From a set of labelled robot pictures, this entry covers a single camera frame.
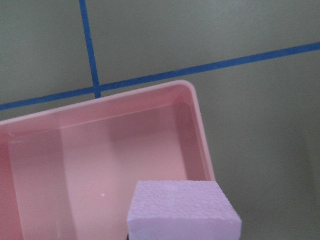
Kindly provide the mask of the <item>pink foam block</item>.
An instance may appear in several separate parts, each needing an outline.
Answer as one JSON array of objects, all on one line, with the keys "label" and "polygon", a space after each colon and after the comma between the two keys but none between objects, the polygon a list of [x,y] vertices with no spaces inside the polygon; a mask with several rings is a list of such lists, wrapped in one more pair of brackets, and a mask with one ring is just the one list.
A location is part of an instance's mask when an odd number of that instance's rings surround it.
[{"label": "pink foam block", "polygon": [[242,220],[215,181],[139,181],[130,240],[239,240]]}]

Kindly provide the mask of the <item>pink plastic bin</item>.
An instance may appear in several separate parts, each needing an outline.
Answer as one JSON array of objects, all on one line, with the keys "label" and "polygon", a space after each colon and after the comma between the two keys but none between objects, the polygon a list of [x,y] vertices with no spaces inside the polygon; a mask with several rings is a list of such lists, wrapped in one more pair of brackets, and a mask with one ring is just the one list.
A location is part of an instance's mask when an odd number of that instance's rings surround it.
[{"label": "pink plastic bin", "polygon": [[124,240],[138,181],[214,178],[185,80],[4,120],[0,237]]}]

